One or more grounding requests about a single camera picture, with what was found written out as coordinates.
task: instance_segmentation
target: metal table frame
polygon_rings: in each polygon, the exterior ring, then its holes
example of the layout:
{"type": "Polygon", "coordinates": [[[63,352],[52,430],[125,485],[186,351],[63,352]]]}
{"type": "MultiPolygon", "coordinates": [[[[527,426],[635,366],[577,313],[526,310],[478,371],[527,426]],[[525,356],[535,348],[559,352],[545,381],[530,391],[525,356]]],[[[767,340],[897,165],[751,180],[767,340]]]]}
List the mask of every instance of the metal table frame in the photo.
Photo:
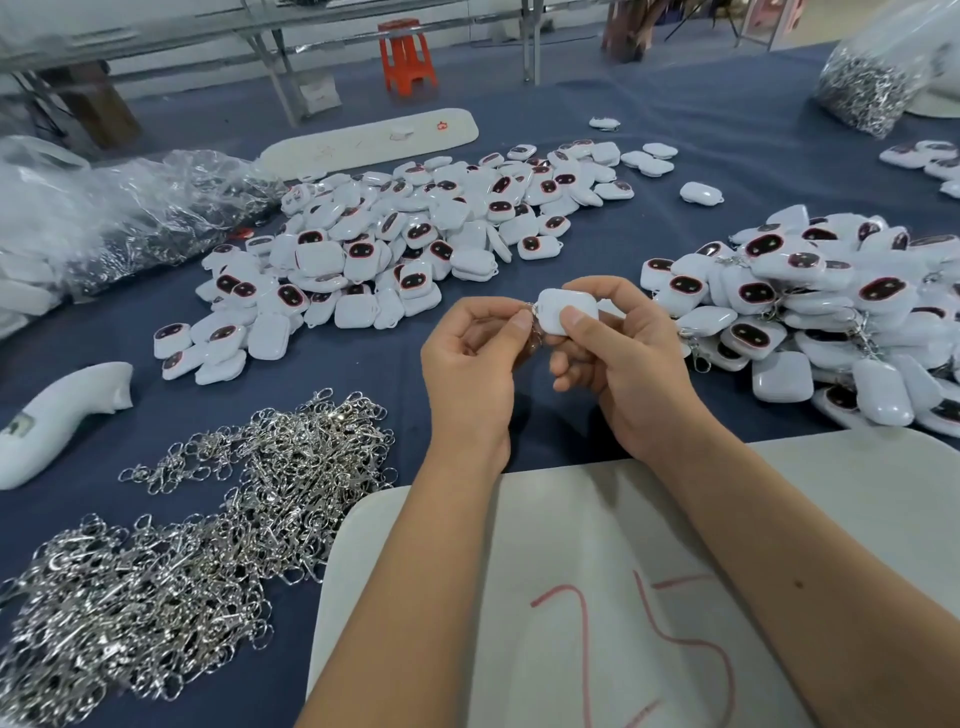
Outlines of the metal table frame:
{"type": "MultiPolygon", "coordinates": [[[[616,0],[567,0],[544,5],[543,0],[520,0],[516,10],[493,12],[481,15],[423,23],[413,28],[396,31],[373,31],[355,36],[288,46],[283,29],[298,25],[335,23],[344,20],[375,18],[395,12],[415,12],[426,8],[450,5],[451,0],[364,0],[350,5],[330,7],[277,7],[270,0],[242,0],[242,8],[212,12],[191,18],[177,18],[162,22],[145,23],[136,27],[114,28],[95,34],[71,38],[74,45],[67,50],[48,53],[41,48],[8,52],[0,49],[0,73],[17,74],[41,99],[61,90],[86,90],[96,84],[59,86],[56,90],[46,85],[37,75],[38,70],[56,66],[91,61],[113,61],[141,56],[158,51],[184,48],[228,36],[239,36],[251,47],[252,52],[239,56],[199,61],[173,66],[164,66],[144,71],[111,75],[114,85],[173,76],[180,73],[210,71],[233,65],[261,62],[267,69],[277,98],[292,127],[296,127],[306,114],[306,102],[300,92],[296,72],[290,62],[292,56],[320,50],[328,46],[339,47],[380,40],[411,33],[426,33],[467,25],[484,25],[501,20],[518,19],[522,39],[523,80],[540,83],[540,21],[546,12],[579,10],[593,5],[607,5],[616,0]],[[265,35],[270,34],[275,50],[268,47],[265,35]]],[[[0,98],[23,100],[23,92],[11,92],[0,98]]]]}

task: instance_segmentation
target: table leg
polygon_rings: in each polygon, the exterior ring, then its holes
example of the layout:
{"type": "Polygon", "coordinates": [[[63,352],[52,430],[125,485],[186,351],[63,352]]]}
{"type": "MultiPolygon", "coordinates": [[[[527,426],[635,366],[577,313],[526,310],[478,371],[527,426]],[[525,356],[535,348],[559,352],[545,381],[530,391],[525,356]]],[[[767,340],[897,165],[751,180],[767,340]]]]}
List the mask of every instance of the table leg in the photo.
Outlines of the table leg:
{"type": "Polygon", "coordinates": [[[263,38],[257,35],[243,36],[243,39],[248,42],[257,57],[260,58],[260,62],[267,67],[267,73],[270,74],[270,83],[274,85],[274,91],[276,91],[276,96],[280,100],[280,105],[283,107],[283,113],[287,115],[287,121],[290,123],[290,126],[296,128],[300,120],[290,106],[290,100],[287,98],[286,91],[283,89],[283,83],[280,81],[274,69],[274,58],[270,55],[270,51],[267,50],[263,38]]]}

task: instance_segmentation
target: clear plastic bag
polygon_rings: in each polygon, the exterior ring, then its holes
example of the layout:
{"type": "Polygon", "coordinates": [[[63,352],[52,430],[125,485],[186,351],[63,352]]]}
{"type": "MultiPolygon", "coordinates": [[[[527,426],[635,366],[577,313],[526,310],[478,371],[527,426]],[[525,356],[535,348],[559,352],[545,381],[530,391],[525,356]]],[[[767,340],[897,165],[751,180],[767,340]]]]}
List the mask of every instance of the clear plastic bag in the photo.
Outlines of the clear plastic bag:
{"type": "Polygon", "coordinates": [[[882,138],[960,38],[960,0],[894,0],[833,50],[816,99],[845,124],[882,138]]]}
{"type": "Polygon", "coordinates": [[[0,284],[96,295],[223,242],[237,226],[271,214],[285,191],[256,163],[219,152],[175,151],[160,162],[91,169],[54,145],[8,136],[0,139],[0,284]],[[40,278],[40,266],[48,280],[17,277],[33,271],[40,278]]]}

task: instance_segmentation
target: red stool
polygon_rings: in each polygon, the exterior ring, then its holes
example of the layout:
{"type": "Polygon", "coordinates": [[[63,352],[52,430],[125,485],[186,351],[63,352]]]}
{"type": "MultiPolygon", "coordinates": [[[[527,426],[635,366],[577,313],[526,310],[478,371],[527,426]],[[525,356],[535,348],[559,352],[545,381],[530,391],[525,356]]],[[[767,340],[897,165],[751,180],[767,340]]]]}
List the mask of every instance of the red stool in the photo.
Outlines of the red stool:
{"type": "MultiPolygon", "coordinates": [[[[399,20],[379,23],[376,29],[395,31],[400,28],[415,28],[418,25],[420,21],[415,17],[403,17],[399,20]]],[[[383,78],[387,84],[387,90],[390,90],[390,83],[393,82],[400,96],[409,96],[413,93],[414,81],[430,79],[433,85],[437,85],[437,74],[433,70],[433,61],[430,60],[430,50],[426,47],[426,38],[423,37],[423,33],[417,33],[417,37],[420,39],[423,60],[417,55],[413,35],[390,38],[390,48],[394,56],[393,65],[390,64],[390,56],[387,54],[387,42],[384,38],[380,39],[380,59],[383,61],[383,78]]]]}

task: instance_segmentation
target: white plastic tray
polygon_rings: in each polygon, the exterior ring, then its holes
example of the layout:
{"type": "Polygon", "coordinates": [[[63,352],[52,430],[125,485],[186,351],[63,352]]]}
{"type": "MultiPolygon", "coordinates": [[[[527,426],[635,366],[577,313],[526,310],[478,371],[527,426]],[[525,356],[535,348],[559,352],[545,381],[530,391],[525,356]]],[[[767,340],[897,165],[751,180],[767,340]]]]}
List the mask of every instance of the white plastic tray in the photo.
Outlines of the white plastic tray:
{"type": "MultiPolygon", "coordinates": [[[[753,447],[960,617],[956,451],[894,428],[753,447]]],[[[326,570],[308,692],[406,493],[366,498],[341,528],[326,570]]],[[[643,466],[623,460],[512,473],[502,479],[495,508],[467,726],[813,725],[698,538],[643,466]]]]}
{"type": "Polygon", "coordinates": [[[473,114],[466,109],[438,109],[332,132],[293,136],[267,147],[258,161],[284,180],[294,180],[319,169],[336,172],[392,159],[424,161],[444,149],[469,144],[479,135],[473,114]],[[412,133],[405,139],[391,139],[397,129],[412,133]]]}

